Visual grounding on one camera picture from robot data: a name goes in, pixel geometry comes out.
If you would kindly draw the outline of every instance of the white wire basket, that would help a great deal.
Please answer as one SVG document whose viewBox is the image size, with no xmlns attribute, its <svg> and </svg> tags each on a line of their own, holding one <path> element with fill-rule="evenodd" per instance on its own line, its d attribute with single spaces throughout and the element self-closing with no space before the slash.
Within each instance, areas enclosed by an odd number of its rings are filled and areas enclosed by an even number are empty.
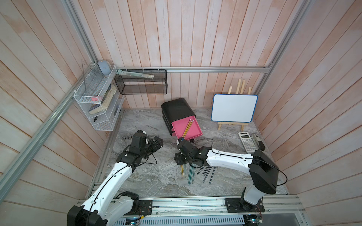
<svg viewBox="0 0 362 226">
<path fill-rule="evenodd" d="M 111 73 L 108 76 L 104 76 L 98 65 L 93 65 L 91 71 L 86 75 L 84 81 L 74 94 L 75 100 L 95 130 L 113 131 L 125 100 L 125 97 L 119 98 L 120 93 L 117 89 L 108 107 L 102 105 L 102 99 L 105 97 L 105 93 L 116 73 L 115 66 L 112 65 L 112 67 Z M 91 114 L 89 112 L 94 104 L 99 105 L 100 111 Z"/>
<path fill-rule="evenodd" d="M 116 68 L 112 66 L 112 71 L 108 76 L 104 76 L 97 64 L 94 64 L 91 71 L 87 74 L 82 84 L 78 87 L 74 94 L 74 98 L 78 103 L 96 103 L 100 104 L 111 84 Z"/>
</svg>

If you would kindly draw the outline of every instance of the black desk organizer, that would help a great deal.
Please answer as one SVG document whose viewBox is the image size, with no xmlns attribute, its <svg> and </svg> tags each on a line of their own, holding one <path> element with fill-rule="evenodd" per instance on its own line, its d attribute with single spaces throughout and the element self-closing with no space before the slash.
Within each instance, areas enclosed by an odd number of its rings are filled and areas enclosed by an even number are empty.
<svg viewBox="0 0 362 226">
<path fill-rule="evenodd" d="M 129 72 L 138 72 L 152 74 L 153 78 L 140 78 L 116 74 L 116 82 L 119 92 L 124 94 L 167 94 L 167 71 L 166 70 L 127 70 Z"/>
<path fill-rule="evenodd" d="M 174 133 L 174 131 L 172 131 L 172 122 L 189 116 L 196 117 L 195 113 L 192 111 L 191 107 L 184 98 L 165 102 L 161 104 L 161 109 L 162 118 L 170 135 Z"/>
</svg>

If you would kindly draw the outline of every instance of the wire mesh shelf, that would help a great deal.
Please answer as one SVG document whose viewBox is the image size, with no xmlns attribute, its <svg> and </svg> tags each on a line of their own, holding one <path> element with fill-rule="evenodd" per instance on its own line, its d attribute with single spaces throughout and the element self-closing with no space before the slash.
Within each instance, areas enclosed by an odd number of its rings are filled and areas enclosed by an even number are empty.
<svg viewBox="0 0 362 226">
<path fill-rule="evenodd" d="M 112 110 L 106 112 L 106 117 L 108 120 L 93 125 L 95 130 L 104 130 L 104 131 L 112 131 L 114 129 L 115 122 L 117 121 L 119 112 L 121 111 L 121 106 L 125 100 L 125 97 L 123 96 L 122 99 L 117 99 L 115 102 L 115 105 L 113 106 Z"/>
<path fill-rule="evenodd" d="M 167 94 L 166 70 L 127 70 L 153 75 L 153 78 L 140 78 L 116 74 L 114 80 L 121 94 Z"/>
<path fill-rule="evenodd" d="M 115 66 L 112 65 L 112 67 L 111 73 L 104 76 L 98 65 L 95 64 L 76 90 L 74 94 L 75 100 L 78 103 L 100 104 L 116 73 Z"/>
<path fill-rule="evenodd" d="M 111 73 L 104 76 L 98 65 L 94 64 L 74 94 L 75 100 L 95 130 L 114 129 L 125 99 L 119 98 L 120 93 L 112 84 L 116 73 L 115 66 L 112 67 Z"/>
</svg>

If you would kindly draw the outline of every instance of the book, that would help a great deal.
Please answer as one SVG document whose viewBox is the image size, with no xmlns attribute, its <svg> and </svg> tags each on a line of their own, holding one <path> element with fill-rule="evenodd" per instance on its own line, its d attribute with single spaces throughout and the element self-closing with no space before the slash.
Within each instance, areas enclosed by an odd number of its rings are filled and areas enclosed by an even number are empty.
<svg viewBox="0 0 362 226">
<path fill-rule="evenodd" d="M 117 92 L 117 87 L 115 87 L 113 84 L 110 84 L 106 93 L 104 94 L 102 102 L 100 104 L 93 104 L 89 109 L 89 113 L 93 115 L 100 111 L 107 110 L 109 104 L 111 103 L 112 97 L 116 92 Z"/>
</svg>

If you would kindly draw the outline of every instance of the pink tray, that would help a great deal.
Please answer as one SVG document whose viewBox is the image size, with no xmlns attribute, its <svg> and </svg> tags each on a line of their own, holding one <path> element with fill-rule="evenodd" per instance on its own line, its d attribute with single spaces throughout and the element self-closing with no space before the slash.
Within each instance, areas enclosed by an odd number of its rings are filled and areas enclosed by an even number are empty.
<svg viewBox="0 0 362 226">
<path fill-rule="evenodd" d="M 173 136 L 176 136 L 177 139 L 179 139 L 180 137 L 182 137 L 182 135 L 185 132 L 185 129 L 187 127 L 187 124 L 189 123 L 189 120 L 193 119 L 194 122 L 192 123 L 188 133 L 186 134 L 185 139 L 189 140 L 189 139 L 194 139 L 196 137 L 199 137 L 202 135 L 202 131 L 200 129 L 199 124 L 196 121 L 195 116 L 189 116 L 187 118 L 183 118 L 183 119 L 179 119 L 177 121 L 174 121 L 172 123 L 172 127 L 173 130 L 175 131 L 174 133 L 172 133 Z"/>
</svg>

